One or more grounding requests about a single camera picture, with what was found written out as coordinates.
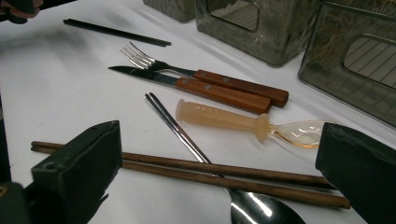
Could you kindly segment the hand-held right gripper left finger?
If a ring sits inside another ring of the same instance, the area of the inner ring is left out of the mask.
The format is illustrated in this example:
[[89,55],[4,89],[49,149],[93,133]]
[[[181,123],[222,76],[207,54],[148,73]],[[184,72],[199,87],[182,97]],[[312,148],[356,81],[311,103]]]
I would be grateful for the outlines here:
[[35,224],[87,224],[122,164],[120,123],[87,129],[32,169]]

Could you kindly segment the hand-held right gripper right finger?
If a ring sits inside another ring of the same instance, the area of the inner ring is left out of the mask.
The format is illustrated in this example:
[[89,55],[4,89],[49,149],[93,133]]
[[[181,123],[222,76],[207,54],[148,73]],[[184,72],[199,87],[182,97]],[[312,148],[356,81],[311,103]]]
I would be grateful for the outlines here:
[[396,149],[325,123],[316,168],[368,224],[396,224]]

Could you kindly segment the translucent orange plastic spoon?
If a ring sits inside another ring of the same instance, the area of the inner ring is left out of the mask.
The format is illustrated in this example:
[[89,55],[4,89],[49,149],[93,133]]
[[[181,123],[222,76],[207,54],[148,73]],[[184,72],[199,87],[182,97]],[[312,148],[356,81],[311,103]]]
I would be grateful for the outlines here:
[[272,124],[265,113],[257,118],[248,117],[209,105],[180,100],[176,118],[191,124],[251,132],[259,142],[269,135],[296,147],[318,148],[326,120],[314,119],[282,125]]

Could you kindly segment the smoky translucent plastic bin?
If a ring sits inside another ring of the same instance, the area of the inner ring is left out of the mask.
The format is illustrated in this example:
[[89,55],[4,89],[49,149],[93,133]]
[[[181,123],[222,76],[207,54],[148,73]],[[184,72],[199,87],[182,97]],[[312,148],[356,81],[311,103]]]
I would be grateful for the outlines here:
[[322,0],[298,77],[396,128],[396,0]]
[[197,29],[273,67],[305,50],[320,0],[195,0]]
[[143,3],[179,22],[195,18],[194,0],[143,0]]

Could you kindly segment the wood-handled steel knife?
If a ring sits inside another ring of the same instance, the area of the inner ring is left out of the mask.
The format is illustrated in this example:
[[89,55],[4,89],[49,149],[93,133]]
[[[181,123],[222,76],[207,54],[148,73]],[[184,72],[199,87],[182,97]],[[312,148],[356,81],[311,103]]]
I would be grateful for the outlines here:
[[170,77],[158,72],[145,72],[132,66],[110,66],[110,70],[120,72],[130,77],[136,77],[147,81],[169,86],[180,91],[185,91],[208,100],[216,101],[245,111],[262,114],[271,108],[271,101],[267,97],[247,92],[227,89],[214,84],[209,84],[197,79],[185,77]]

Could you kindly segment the wood-handled steel fork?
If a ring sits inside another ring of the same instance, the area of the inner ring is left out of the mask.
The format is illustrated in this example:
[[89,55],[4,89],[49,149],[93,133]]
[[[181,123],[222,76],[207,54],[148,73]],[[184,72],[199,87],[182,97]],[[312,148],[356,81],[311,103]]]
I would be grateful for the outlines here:
[[243,79],[234,77],[227,77],[222,74],[198,69],[190,70],[185,68],[176,67],[168,63],[156,60],[146,53],[141,51],[137,46],[130,42],[127,46],[120,51],[134,66],[142,69],[145,72],[162,72],[170,71],[172,73],[182,75],[183,77],[192,77],[219,85],[221,87],[233,89],[236,91],[243,91],[264,97],[271,100],[272,105],[277,107],[284,107],[289,100],[289,93],[287,91],[265,86],[259,83],[253,83]]

